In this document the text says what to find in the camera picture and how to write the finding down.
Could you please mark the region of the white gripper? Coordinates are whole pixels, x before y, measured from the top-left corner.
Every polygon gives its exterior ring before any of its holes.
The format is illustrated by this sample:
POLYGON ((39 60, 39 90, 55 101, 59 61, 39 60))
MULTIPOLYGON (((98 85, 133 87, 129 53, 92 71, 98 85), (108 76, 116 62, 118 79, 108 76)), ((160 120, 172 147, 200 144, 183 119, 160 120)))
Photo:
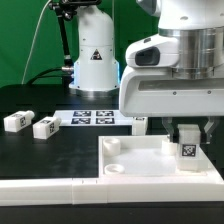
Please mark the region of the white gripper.
MULTIPOLYGON (((224 66, 205 79, 175 79, 170 68, 124 70, 119 93, 119 110, 126 117, 163 117, 162 124, 172 143, 179 130, 171 117, 224 116, 224 66)), ((201 131, 201 143, 209 144, 219 124, 209 117, 201 131)))

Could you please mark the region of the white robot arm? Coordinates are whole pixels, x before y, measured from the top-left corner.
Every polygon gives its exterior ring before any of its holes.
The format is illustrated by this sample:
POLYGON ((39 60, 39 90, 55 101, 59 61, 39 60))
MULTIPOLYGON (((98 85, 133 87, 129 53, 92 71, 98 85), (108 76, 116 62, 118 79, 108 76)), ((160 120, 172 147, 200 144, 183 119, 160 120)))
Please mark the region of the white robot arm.
POLYGON ((158 32, 128 46, 126 67, 114 58, 112 20, 80 6, 80 50, 70 87, 78 93, 119 92, 126 117, 160 117, 170 140, 187 133, 177 117, 206 117, 192 140, 207 143, 224 116, 224 0, 136 0, 159 19, 158 32))

